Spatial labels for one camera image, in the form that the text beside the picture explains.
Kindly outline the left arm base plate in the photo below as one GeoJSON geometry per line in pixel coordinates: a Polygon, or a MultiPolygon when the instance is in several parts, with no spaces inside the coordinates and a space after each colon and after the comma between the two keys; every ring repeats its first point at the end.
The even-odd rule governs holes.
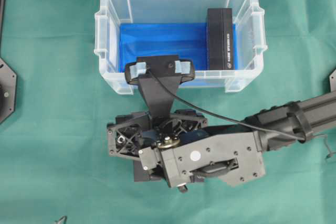
{"type": "Polygon", "coordinates": [[[1,59],[0,75],[1,123],[3,123],[15,111],[17,75],[3,59],[1,59]]]}

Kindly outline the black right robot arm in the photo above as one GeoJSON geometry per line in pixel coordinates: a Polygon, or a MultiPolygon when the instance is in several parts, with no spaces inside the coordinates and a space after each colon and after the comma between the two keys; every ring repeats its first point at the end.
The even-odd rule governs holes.
{"type": "Polygon", "coordinates": [[[207,178],[237,186],[265,175],[264,152],[334,128],[335,93],[261,110],[243,125],[210,126],[191,109],[167,118],[134,112],[115,120],[107,125],[109,154],[133,161],[136,182],[163,179],[181,192],[207,178]]]}

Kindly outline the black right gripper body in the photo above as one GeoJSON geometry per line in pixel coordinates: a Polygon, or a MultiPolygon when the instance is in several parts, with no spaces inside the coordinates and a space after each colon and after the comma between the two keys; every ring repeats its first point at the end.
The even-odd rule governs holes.
{"type": "Polygon", "coordinates": [[[181,135],[208,126],[207,118],[195,110],[176,110],[167,118],[153,118],[149,112],[119,115],[107,124],[108,153],[126,159],[138,159],[139,150],[158,144],[180,144],[181,135]]]}

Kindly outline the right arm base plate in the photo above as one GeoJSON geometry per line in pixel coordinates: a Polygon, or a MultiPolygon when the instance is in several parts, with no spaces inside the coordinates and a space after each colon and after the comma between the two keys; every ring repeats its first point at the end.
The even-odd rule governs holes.
{"type": "Polygon", "coordinates": [[[336,90],[336,69],[329,75],[330,92],[336,90]]]}

